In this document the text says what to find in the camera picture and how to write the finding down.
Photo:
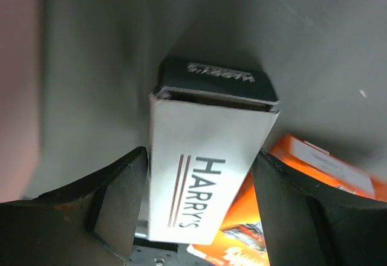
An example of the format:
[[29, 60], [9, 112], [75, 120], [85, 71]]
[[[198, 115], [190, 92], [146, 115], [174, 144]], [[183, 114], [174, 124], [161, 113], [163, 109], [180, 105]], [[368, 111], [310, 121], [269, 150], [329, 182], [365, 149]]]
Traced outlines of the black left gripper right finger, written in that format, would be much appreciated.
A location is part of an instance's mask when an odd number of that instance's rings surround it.
[[270, 265], [386, 265], [386, 203], [259, 151], [252, 164]]

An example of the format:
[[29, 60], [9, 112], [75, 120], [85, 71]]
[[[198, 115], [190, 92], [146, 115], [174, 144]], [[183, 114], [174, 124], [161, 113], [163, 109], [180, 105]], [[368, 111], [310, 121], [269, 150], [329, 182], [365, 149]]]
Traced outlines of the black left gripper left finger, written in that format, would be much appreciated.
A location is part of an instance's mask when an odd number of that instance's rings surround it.
[[35, 199], [1, 204], [2, 265], [128, 265], [148, 172], [137, 147]]

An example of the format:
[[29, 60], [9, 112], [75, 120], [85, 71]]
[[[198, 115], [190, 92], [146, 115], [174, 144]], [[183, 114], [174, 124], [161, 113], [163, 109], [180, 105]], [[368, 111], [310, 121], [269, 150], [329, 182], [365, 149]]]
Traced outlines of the white Harry's logo box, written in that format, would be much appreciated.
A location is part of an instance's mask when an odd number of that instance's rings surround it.
[[148, 195], [136, 235], [209, 245], [278, 118], [277, 93], [261, 70], [168, 56], [149, 101]]

